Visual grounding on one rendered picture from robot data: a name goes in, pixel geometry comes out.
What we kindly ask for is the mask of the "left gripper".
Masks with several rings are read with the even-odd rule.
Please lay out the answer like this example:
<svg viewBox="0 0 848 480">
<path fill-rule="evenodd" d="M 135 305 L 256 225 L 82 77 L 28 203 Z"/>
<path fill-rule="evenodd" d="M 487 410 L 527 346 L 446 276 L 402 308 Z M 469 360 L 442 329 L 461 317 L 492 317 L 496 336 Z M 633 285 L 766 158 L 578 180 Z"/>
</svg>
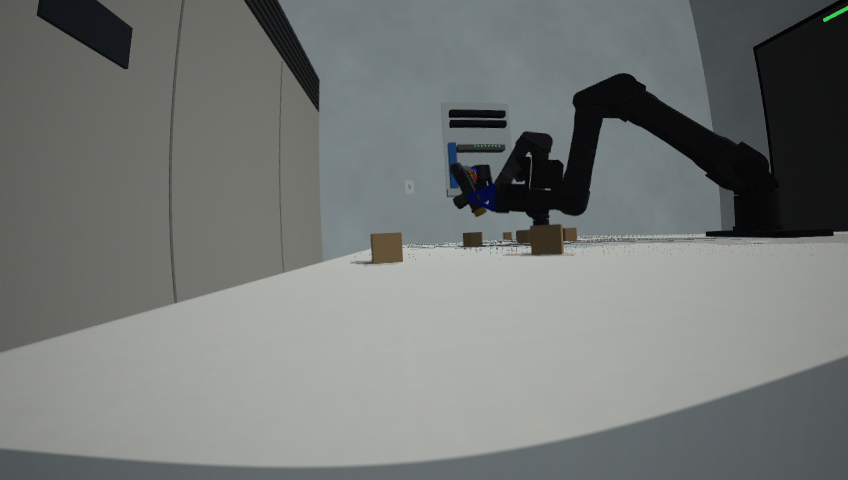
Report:
<svg viewBox="0 0 848 480">
<path fill-rule="evenodd" d="M 500 186 L 500 190 L 499 190 Z M 506 198 L 506 184 L 492 184 L 485 188 L 482 188 L 478 191 L 468 194 L 468 200 L 472 201 L 492 212 L 496 213 L 509 213 L 509 211 L 516 212 L 528 212 L 528 205 L 525 205 L 525 202 L 528 202 L 527 199 L 509 199 Z M 487 192 L 488 191 L 488 192 Z M 483 194 L 482 194 L 483 193 Z M 498 198 L 499 193 L 499 198 Z M 480 194 L 480 195 L 479 195 Z M 485 204 L 473 197 L 479 195 L 479 197 L 483 197 L 486 195 L 490 195 L 488 204 Z M 502 202 L 501 202 L 502 198 Z M 500 202 L 500 203 L 499 203 Z M 498 204 L 495 204 L 498 203 Z M 501 212 L 503 211 L 503 212 Z"/>
</svg>

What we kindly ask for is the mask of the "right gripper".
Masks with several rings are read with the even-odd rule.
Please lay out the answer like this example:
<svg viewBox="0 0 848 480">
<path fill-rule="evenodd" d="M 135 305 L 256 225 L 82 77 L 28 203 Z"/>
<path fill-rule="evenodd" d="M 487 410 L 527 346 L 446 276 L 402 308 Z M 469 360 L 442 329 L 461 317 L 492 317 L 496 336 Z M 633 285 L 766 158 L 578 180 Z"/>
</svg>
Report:
<svg viewBox="0 0 848 480">
<path fill-rule="evenodd" d="M 482 179 L 482 177 L 480 176 L 480 174 L 477 172 L 476 168 L 475 168 L 475 167 L 473 167 L 472 169 L 473 169 L 473 170 L 476 172 L 476 174 L 477 174 L 477 180 L 476 180 L 476 182 L 477 182 L 477 183 L 476 183 L 475 185 L 473 185 L 473 186 L 475 187 L 475 189 L 477 189 L 476 191 L 478 191 L 478 190 L 480 190 L 480 189 L 482 189 L 482 188 L 487 187 L 487 184 L 484 182 L 484 180 Z M 477 185 L 477 186 L 476 186 L 476 185 Z M 487 195 L 486 197 L 481 197 L 482 202 L 486 203 L 487 201 L 489 201 L 489 197 L 490 197 L 490 195 Z"/>
</svg>

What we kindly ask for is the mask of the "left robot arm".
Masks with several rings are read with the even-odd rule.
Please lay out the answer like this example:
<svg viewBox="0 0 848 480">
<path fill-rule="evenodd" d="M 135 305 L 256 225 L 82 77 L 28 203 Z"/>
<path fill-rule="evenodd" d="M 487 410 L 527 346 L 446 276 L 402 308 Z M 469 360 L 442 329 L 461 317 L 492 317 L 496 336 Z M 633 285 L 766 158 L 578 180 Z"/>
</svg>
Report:
<svg viewBox="0 0 848 480">
<path fill-rule="evenodd" d="M 734 232 L 707 231 L 706 236 L 834 236 L 833 229 L 784 229 L 779 192 L 773 190 L 779 188 L 779 182 L 769 172 L 767 158 L 744 142 L 736 144 L 671 108 L 632 75 L 617 74 L 581 90 L 572 103 L 576 109 L 574 130 L 564 177 L 559 160 L 533 160 L 531 185 L 544 190 L 531 189 L 527 196 L 531 158 L 513 157 L 506 162 L 516 182 L 526 178 L 525 184 L 507 184 L 506 198 L 530 198 L 525 202 L 530 213 L 549 214 L 549 210 L 559 209 L 578 216 L 585 212 L 603 118 L 619 118 L 654 134 L 707 172 L 706 177 L 738 195 L 734 196 Z"/>
</svg>

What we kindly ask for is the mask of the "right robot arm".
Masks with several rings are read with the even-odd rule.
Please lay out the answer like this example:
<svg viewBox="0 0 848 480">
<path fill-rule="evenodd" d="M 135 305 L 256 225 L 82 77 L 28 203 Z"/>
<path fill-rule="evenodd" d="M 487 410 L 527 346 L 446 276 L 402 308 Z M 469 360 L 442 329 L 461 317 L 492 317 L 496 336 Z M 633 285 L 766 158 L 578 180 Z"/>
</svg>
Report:
<svg viewBox="0 0 848 480">
<path fill-rule="evenodd" d="M 528 139 L 528 142 L 525 142 L 525 139 Z M 518 140 L 519 140 L 519 138 L 518 138 Z M 548 135 L 546 133 L 536 133 L 536 132 L 526 132 L 525 131 L 520 136 L 520 142 L 518 142 L 518 140 L 516 141 L 516 143 L 515 143 L 516 145 L 515 145 L 512 153 L 509 156 L 507 161 L 509 161 L 510 159 L 512 159 L 513 157 L 516 157 L 516 156 L 525 157 L 528 152 L 530 152 L 530 155 L 532 155 L 532 162 L 533 162 L 533 160 L 537 160 L 537 159 L 548 159 L 549 153 L 551 152 L 551 146 L 553 144 L 553 140 L 552 140 L 552 137 L 550 135 Z M 529 150 L 529 147 L 531 147 L 530 150 Z M 534 148 L 536 148 L 536 150 L 534 150 Z M 475 166 L 472 166 L 472 167 L 475 167 L 477 169 L 477 171 L 479 172 L 479 174 L 481 175 L 481 177 L 483 178 L 483 180 L 485 181 L 486 184 L 487 184 L 486 181 L 488 181 L 488 186 L 492 185 L 492 184 L 499 184 L 499 185 L 505 184 L 505 183 L 506 184 L 507 183 L 512 184 L 512 181 L 514 179 L 512 174 L 511 174 L 512 171 L 510 170 L 510 168 L 507 164 L 505 164 L 505 166 L 503 167 L 503 169 L 501 171 L 502 173 L 500 172 L 500 174 L 499 174 L 500 177 L 499 176 L 498 176 L 499 178 L 497 177 L 498 179 L 497 179 L 496 183 L 492 183 L 492 176 L 491 176 L 489 165 L 475 165 Z M 463 207 L 468 205 L 468 202 L 467 202 L 463 193 L 456 196 L 453 199 L 453 202 L 454 202 L 455 206 L 457 206 L 458 209 L 462 209 Z M 526 212 L 526 214 L 529 217 L 531 217 L 532 220 L 535 219 L 533 221 L 533 225 L 549 225 L 549 220 L 547 219 L 547 218 L 549 218 L 548 214 L 529 213 L 529 211 Z M 533 216 L 533 215 L 535 215 L 535 216 Z M 544 218 L 544 219 L 541 219 L 541 218 Z"/>
</svg>

